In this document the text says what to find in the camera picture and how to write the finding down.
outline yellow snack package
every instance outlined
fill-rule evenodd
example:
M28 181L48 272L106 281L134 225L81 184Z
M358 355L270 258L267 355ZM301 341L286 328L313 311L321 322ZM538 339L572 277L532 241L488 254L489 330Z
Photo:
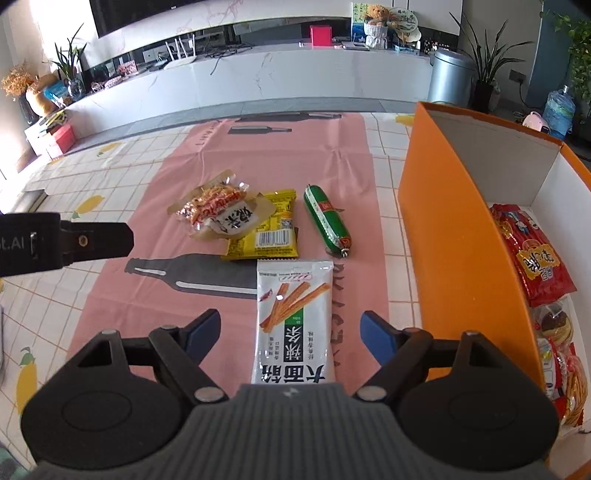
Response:
M295 190L280 190L264 195L277 208L266 222L247 236L231 239L224 260L252 258L297 258L297 240L293 225Z

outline water bottle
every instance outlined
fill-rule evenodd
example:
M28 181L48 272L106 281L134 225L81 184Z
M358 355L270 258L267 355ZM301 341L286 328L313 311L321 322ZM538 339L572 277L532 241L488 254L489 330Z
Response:
M574 110L574 101L566 85L562 90L550 92L543 115L550 127L550 135L564 140L573 126Z

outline silver trash can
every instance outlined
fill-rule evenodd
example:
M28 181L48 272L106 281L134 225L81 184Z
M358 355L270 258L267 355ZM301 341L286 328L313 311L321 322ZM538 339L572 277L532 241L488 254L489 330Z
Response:
M429 102L467 107L476 72L474 61L463 53L440 48L431 57L433 74Z

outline television screen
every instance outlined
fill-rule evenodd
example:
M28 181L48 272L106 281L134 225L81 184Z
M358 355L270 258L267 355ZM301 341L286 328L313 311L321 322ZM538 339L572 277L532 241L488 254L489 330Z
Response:
M96 30L103 37L126 25L200 0L90 0Z

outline black vase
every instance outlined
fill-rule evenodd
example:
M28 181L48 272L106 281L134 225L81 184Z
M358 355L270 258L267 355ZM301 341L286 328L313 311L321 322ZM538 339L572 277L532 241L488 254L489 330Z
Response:
M493 90L494 87L492 85L476 82L474 97L472 98L472 110L482 113L489 113L489 105L491 104Z
M25 122L27 122L28 125L37 123L37 121L39 120L39 115L37 115L31 108L31 105L27 100L26 93L23 93L18 98L18 104L21 106L22 117L25 119Z

